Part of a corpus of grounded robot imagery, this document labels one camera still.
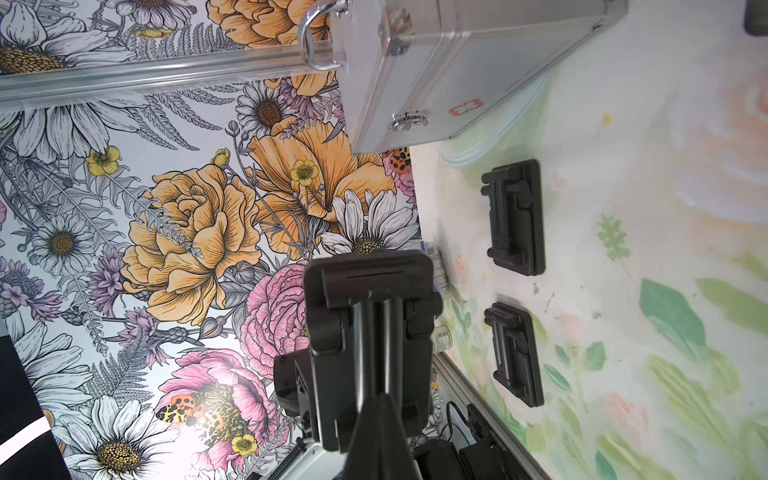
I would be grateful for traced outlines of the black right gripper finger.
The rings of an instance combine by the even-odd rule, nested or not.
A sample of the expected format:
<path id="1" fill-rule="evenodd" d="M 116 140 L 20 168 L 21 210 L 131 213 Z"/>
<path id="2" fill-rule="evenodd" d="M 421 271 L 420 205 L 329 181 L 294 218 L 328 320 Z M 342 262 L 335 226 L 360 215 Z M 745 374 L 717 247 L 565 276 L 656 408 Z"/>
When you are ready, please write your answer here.
<path id="1" fill-rule="evenodd" d="M 420 479 L 409 438 L 423 427 L 417 401 L 388 393 L 355 397 L 355 423 L 341 479 Z"/>

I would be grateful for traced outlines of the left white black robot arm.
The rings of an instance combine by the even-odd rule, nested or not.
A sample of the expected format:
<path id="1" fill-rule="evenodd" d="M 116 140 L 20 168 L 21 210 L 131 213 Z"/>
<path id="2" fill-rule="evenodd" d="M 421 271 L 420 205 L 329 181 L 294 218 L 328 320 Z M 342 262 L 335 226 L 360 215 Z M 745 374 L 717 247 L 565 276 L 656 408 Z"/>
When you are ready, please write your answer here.
<path id="1" fill-rule="evenodd" d="M 273 380 L 278 404 L 295 420 L 301 435 L 268 474 L 252 469 L 246 479 L 340 479 L 345 457 L 329 452 L 315 433 L 317 420 L 309 348 L 274 358 Z"/>

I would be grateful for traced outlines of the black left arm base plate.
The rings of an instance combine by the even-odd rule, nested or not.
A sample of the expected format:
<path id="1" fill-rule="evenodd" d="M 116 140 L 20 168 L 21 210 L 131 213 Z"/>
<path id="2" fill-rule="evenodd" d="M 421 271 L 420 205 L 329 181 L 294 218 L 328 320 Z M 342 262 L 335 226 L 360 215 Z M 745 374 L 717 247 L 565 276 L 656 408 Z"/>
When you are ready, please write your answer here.
<path id="1" fill-rule="evenodd" d="M 422 479 L 529 479 L 525 469 L 499 439 L 478 408 L 465 416 L 449 401 L 445 425 L 413 452 Z"/>

